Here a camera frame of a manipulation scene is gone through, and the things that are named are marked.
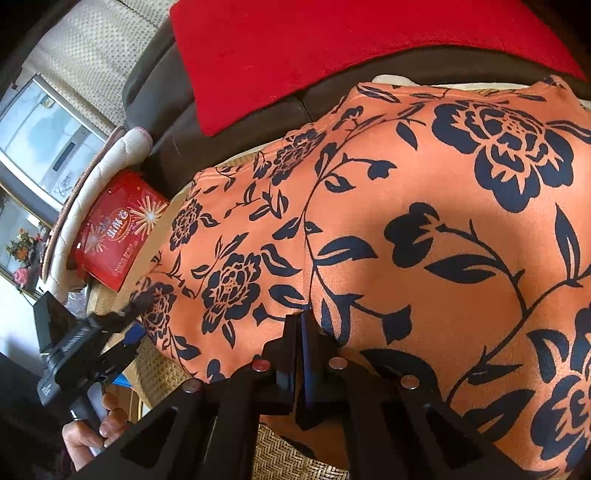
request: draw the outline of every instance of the floral cushion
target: floral cushion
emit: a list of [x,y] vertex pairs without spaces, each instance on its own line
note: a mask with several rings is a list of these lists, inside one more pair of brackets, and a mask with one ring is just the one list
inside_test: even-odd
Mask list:
[[[524,469],[562,475],[591,441],[590,183],[591,115],[558,77],[359,84],[200,172],[131,298],[154,296],[150,338],[204,381],[312,309],[343,355],[416,375]],[[326,429],[269,422],[338,462]]]

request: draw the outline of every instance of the brown leather sofa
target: brown leather sofa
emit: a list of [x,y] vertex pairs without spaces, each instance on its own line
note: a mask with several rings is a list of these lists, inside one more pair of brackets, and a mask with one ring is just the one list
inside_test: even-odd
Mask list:
[[[559,36],[583,68],[591,65],[584,56],[584,47],[568,26],[561,24],[556,16],[550,14],[549,18],[555,23],[551,25],[555,31],[564,32]],[[251,113],[214,137],[206,137],[199,127],[193,91],[170,22],[166,21],[125,85],[126,125],[129,128],[140,125],[152,135],[154,149],[141,168],[147,181],[171,198],[196,172],[318,120],[354,85],[387,73],[406,76],[422,85],[460,82],[530,85],[556,72],[495,51],[448,46],[417,48],[349,68]],[[569,75],[561,76],[578,97],[591,100],[590,84]]]

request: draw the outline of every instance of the red cushion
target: red cushion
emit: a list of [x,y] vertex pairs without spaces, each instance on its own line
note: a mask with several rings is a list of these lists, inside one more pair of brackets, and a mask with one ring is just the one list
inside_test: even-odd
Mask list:
[[289,7],[180,0],[170,17],[206,135],[350,66],[409,48],[500,50],[585,79],[519,0],[309,0]]

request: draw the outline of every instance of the human hand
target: human hand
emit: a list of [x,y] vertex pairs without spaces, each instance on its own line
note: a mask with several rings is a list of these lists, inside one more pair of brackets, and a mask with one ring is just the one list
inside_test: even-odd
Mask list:
[[61,435],[66,444],[66,449],[74,463],[76,471],[80,470],[94,457],[89,447],[106,448],[127,430],[127,414],[119,408],[117,397],[107,393],[103,395],[103,406],[110,410],[109,414],[100,424],[99,432],[103,438],[97,435],[83,421],[72,421],[61,430]]

